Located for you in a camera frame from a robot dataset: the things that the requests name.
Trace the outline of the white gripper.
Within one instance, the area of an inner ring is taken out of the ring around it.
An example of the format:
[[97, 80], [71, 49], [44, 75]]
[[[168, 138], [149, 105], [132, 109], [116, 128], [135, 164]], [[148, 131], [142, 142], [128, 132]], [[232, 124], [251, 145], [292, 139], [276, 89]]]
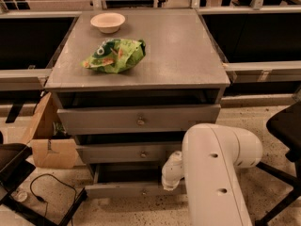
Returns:
[[170, 155], [162, 168], [161, 182], [164, 190], [176, 189], [183, 177], [182, 152], [176, 151]]

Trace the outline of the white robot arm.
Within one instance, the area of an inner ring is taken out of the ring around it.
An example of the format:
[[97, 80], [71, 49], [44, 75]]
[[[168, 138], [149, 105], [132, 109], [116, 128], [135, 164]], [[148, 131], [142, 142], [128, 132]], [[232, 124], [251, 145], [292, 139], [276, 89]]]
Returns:
[[197, 124], [165, 162], [162, 185], [171, 191], [185, 182], [192, 226], [252, 226], [235, 171], [256, 166], [261, 157], [261, 141], [252, 132]]

